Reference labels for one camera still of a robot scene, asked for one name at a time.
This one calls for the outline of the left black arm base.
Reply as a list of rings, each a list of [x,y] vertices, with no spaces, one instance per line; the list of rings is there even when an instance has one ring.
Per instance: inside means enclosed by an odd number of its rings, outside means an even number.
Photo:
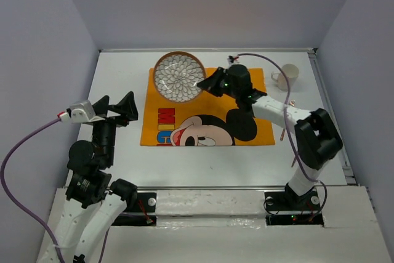
[[[132,206],[128,206],[112,223],[112,226],[152,227],[156,225],[156,192],[138,193]]]

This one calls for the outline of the yellow cartoon cloth napkin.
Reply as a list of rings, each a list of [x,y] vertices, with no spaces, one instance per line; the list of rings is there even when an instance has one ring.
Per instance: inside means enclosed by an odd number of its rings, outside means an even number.
[[[275,144],[264,119],[245,116],[227,96],[200,94],[190,102],[171,102],[149,82],[143,114],[142,146],[261,146]]]

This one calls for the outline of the white ceramic mug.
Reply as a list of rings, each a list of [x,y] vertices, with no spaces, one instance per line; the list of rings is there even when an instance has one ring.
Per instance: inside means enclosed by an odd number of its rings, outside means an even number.
[[[299,77],[299,68],[294,64],[285,64],[281,67],[280,72],[271,74],[271,79],[276,83],[276,86],[282,90],[287,91],[287,85],[293,86],[296,79]]]

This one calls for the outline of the copper fork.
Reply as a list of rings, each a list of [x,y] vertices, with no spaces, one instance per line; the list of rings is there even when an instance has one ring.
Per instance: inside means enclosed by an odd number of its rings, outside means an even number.
[[[290,100],[289,103],[288,103],[288,105],[290,105],[290,106],[293,107],[293,106],[295,105],[295,100]],[[280,141],[283,141],[283,140],[284,140],[285,134],[286,134],[286,129],[283,128],[282,133],[281,133],[280,138],[279,138]]]

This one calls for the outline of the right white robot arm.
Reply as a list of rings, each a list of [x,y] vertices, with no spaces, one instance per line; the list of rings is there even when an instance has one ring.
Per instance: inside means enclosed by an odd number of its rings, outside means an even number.
[[[299,167],[285,186],[283,201],[291,209],[303,205],[326,164],[343,147],[329,113],[322,108],[298,109],[273,99],[253,87],[249,70],[240,64],[219,67],[197,86],[216,97],[227,95],[248,115],[286,130]]]

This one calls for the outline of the floral patterned plate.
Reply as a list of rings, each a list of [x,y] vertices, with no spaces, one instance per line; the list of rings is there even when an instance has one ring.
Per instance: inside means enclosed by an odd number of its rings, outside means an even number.
[[[163,55],[153,69],[153,85],[166,100],[185,103],[196,99],[202,90],[198,83],[206,79],[203,64],[194,55],[173,51]]]

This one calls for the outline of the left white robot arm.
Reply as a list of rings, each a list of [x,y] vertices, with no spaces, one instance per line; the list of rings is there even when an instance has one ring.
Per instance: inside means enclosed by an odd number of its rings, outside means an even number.
[[[58,114],[61,122],[91,125],[92,137],[69,149],[72,177],[63,211],[39,262],[88,262],[115,219],[135,206],[137,186],[123,179],[112,182],[105,170],[114,164],[117,128],[138,117],[132,91],[114,105],[105,95],[96,103],[74,103]]]

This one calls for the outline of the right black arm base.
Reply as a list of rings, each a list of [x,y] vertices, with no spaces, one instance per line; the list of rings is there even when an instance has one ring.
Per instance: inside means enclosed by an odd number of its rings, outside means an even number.
[[[298,196],[288,186],[265,191],[263,208],[267,226],[324,225],[321,202],[315,188]]]

